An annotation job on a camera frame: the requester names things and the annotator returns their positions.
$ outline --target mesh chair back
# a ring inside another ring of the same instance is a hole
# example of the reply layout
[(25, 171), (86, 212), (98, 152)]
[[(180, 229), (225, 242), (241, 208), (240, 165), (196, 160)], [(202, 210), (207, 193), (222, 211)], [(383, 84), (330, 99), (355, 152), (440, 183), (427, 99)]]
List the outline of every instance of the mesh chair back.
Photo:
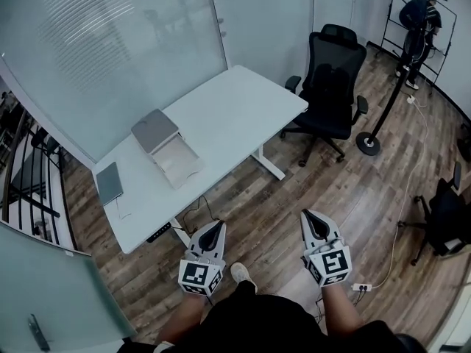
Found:
[(354, 31), (337, 25), (325, 25), (309, 36), (311, 58), (302, 89), (311, 101), (332, 100), (353, 103), (353, 88), (366, 49), (358, 44)]

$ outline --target black office chair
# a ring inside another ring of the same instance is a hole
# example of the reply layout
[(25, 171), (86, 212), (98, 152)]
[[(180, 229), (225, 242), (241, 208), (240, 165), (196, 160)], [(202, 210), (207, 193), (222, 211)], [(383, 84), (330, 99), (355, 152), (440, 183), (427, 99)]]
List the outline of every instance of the black office chair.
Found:
[(425, 230), (425, 237), (417, 257), (411, 261), (416, 265), (423, 249), (429, 243), (435, 250), (433, 254), (445, 256), (461, 251), (471, 237), (471, 203), (466, 205), (464, 197), (452, 190), (459, 189), (461, 164), (455, 164), (453, 178), (447, 182), (439, 180), (436, 195), (430, 200), (430, 209), (423, 196), (415, 196), (414, 202), (422, 202), (425, 223), (398, 221), (399, 227), (418, 227)]
[[(332, 146), (340, 154), (337, 161), (341, 162), (345, 153), (332, 139), (348, 139), (360, 114), (368, 113), (368, 102), (358, 96), (358, 109), (352, 119), (353, 88), (366, 57), (366, 49), (358, 44), (355, 32), (338, 25), (325, 25), (321, 32), (309, 35), (309, 49), (309, 72), (300, 93), (300, 97), (309, 103), (308, 110), (293, 120), (299, 127), (281, 131), (281, 138), (287, 132), (312, 135), (302, 160), (298, 162), (302, 167), (306, 165), (317, 138)], [(301, 77), (291, 76), (285, 88), (296, 93), (300, 81)]]

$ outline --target metal rack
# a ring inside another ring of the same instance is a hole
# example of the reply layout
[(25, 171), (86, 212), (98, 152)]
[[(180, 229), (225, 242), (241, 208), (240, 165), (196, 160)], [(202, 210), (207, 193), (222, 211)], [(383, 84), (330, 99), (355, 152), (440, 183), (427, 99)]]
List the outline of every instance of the metal rack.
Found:
[[(385, 41), (388, 42), (388, 43), (390, 43), (390, 44), (392, 44), (393, 46), (396, 46), (396, 47), (399, 48), (401, 51), (404, 49), (403, 46), (400, 46), (400, 45), (398, 45), (397, 43), (393, 42), (392, 40), (386, 38), (386, 32), (387, 32), (387, 30), (388, 30), (389, 22), (392, 22), (393, 24), (398, 25), (398, 26), (404, 28), (405, 30), (407, 30), (401, 23), (396, 22), (395, 20), (391, 19), (391, 9), (392, 9), (392, 3), (393, 3), (393, 1), (394, 1), (394, 0), (391, 0), (391, 4), (389, 5), (388, 19), (387, 19), (387, 21), (386, 21), (386, 26), (385, 26), (385, 28), (384, 28), (383, 39), (381, 40), (380, 50), (378, 51), (378, 53), (376, 54), (376, 56), (383, 50), (383, 44), (384, 44)], [(440, 4), (442, 7), (444, 7), (446, 10), (448, 10), (450, 13), (452, 13), (452, 14), (455, 16), (455, 20), (454, 20), (454, 22), (453, 22), (453, 27), (452, 27), (452, 29), (451, 29), (450, 40), (448, 41), (448, 46), (447, 46), (447, 50), (445, 51), (445, 53), (444, 53), (443, 51), (438, 50), (438, 49), (435, 48), (435, 47), (432, 48), (434, 51), (438, 51), (438, 52), (439, 52), (440, 54), (442, 54), (443, 57), (444, 57), (444, 58), (443, 58), (443, 61), (442, 61), (442, 64), (440, 65), (439, 71), (437, 72), (437, 71), (435, 71), (434, 69), (432, 69), (432, 67), (430, 67), (429, 65), (427, 65), (427, 64), (425, 64), (425, 63), (423, 64), (423, 65), (424, 65), (425, 67), (427, 67), (433, 74), (435, 74), (435, 80), (433, 81), (433, 83), (432, 83), (432, 85), (431, 85), (432, 87), (435, 86), (436, 81), (437, 81), (437, 79), (439, 78), (440, 73), (442, 72), (443, 65), (444, 65), (444, 63), (445, 63), (445, 60), (447, 59), (448, 53), (449, 53), (449, 51), (450, 51), (451, 40), (452, 40), (453, 34), (454, 34), (454, 32), (455, 32), (456, 19), (457, 19), (457, 17), (458, 17), (458, 16), (456, 15), (456, 13), (454, 13), (451, 9), (447, 8), (446, 6), (444, 6), (440, 1), (438, 1), (437, 3)]]

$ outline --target white cable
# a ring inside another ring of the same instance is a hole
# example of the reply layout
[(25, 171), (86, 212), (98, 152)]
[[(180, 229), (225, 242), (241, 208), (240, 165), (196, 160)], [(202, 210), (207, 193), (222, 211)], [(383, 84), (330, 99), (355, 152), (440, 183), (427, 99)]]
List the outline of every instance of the white cable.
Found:
[[(420, 108), (419, 106), (417, 106), (417, 104), (415, 103), (415, 101), (413, 101), (412, 103), (414, 103), (414, 106), (417, 108), (417, 111), (419, 111), (420, 115), (422, 116), (423, 120), (424, 120), (424, 123), (425, 123), (425, 128), (427, 129), (427, 133), (425, 134), (425, 139), (424, 139), (424, 142), (423, 142), (423, 145), (422, 145), (422, 153), (420, 154), (420, 158), (419, 158), (419, 161), (417, 161), (417, 164), (414, 166), (414, 168), (412, 169), (411, 173), (409, 174), (409, 178), (407, 180), (407, 185), (406, 185), (406, 191), (404, 193), (404, 200), (403, 200), (403, 205), (402, 207), (400, 208), (400, 212), (399, 212), (399, 218), (397, 219), (398, 221), (400, 221), (400, 218), (403, 214), (403, 210), (404, 210), (404, 205), (406, 205), (406, 200), (407, 200), (407, 191), (409, 189), (409, 185), (411, 184), (411, 179), (412, 179), (412, 174), (416, 171), (417, 167), (419, 167), (420, 163), (422, 162), (422, 159), (423, 159), (423, 156), (424, 156), (424, 153), (425, 153), (425, 142), (427, 141), (427, 137), (428, 137), (428, 125), (427, 125), (427, 119), (425, 119), (425, 116), (424, 114), (422, 114), (422, 111), (420, 111)], [(397, 232), (399, 231), (399, 226), (396, 224), (396, 233), (394, 234), (394, 240), (392, 241), (392, 250), (391, 250), (391, 262), (389, 263), (389, 270), (388, 270), (388, 273), (386, 275), (386, 277), (384, 277), (384, 280), (379, 284), (379, 285), (376, 285), (376, 286), (373, 286), (372, 289), (377, 289), (379, 288), (380, 286), (383, 286), (384, 283), (387, 281), (387, 279), (389, 278), (389, 275), (391, 274), (391, 270), (392, 270), (392, 263), (394, 262), (394, 246), (396, 245), (396, 239), (397, 239)]]

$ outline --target wooden floor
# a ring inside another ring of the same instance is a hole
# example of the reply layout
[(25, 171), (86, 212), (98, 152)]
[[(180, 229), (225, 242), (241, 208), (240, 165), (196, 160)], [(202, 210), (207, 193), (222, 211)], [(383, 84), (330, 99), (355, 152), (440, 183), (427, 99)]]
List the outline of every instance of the wooden floor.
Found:
[[(241, 261), (247, 265), (261, 293), (288, 297), (313, 315), (318, 313), (319, 289), (300, 260), (303, 208), (329, 215), (340, 226), (353, 255), (348, 284), (376, 285), (385, 277), (408, 176), (419, 159), (426, 129), (417, 109), (401, 93), (380, 131), (380, 155), (360, 153), (355, 136), (361, 130), (371, 131), (377, 121), (394, 87), (395, 65), (387, 55), (374, 58), (369, 50), (356, 93), (368, 99), (370, 110), (360, 118), (349, 141), (338, 141), (347, 153), (343, 163), (336, 163), (334, 150), (319, 141), (306, 167), (300, 168), (297, 161), (307, 137), (275, 137), (266, 144), (265, 152), (286, 173), (283, 181), (249, 158), (206, 193), (213, 214), (227, 222), (227, 264)], [(411, 196), (423, 194), (429, 199), (439, 178), (451, 177), (455, 160), (460, 160), (456, 138), (462, 117), (436, 91), (429, 96), (430, 88), (422, 80), (419, 85), (415, 95), (420, 104), (427, 104), (422, 112), (430, 132), (423, 161), (411, 178), (402, 219), (422, 221), (422, 211)], [(461, 162), (466, 177), (470, 168)], [(104, 281), (138, 331), (135, 340), (151, 343), (182, 296), (177, 273), (183, 245), (173, 232), (167, 232), (154, 243), (123, 254), (99, 203), (91, 173), (76, 160), (68, 164), (65, 188), (79, 248), (95, 258)], [(210, 221), (204, 202), (186, 221), (189, 229)], [(417, 267), (412, 267), (409, 263), (421, 240), (420, 231), (399, 230), (389, 281), (368, 293), (357, 308), (367, 321), (382, 319), (393, 331), (406, 332), (427, 344), (446, 317), (469, 260), (467, 254), (439, 260), (427, 247)], [(223, 299), (234, 287), (226, 271), (215, 299)]]

